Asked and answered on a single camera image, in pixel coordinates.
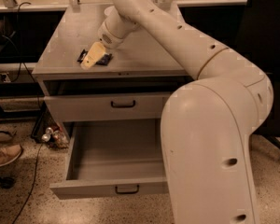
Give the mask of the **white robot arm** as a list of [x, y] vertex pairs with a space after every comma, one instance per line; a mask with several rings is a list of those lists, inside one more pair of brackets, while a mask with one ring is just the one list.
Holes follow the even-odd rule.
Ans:
[[249, 138], [273, 106], [267, 75], [233, 49], [158, 8], [157, 0], [113, 0], [88, 69], [142, 26], [192, 82], [161, 115], [161, 149], [175, 224], [259, 224]]

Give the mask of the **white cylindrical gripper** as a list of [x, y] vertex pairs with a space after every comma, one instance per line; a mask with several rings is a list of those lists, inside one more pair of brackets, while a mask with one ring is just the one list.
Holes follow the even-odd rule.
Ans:
[[81, 63], [84, 70], [90, 69], [105, 55], [105, 48], [116, 49], [139, 25], [121, 16], [114, 8], [98, 30], [101, 42], [94, 42]]

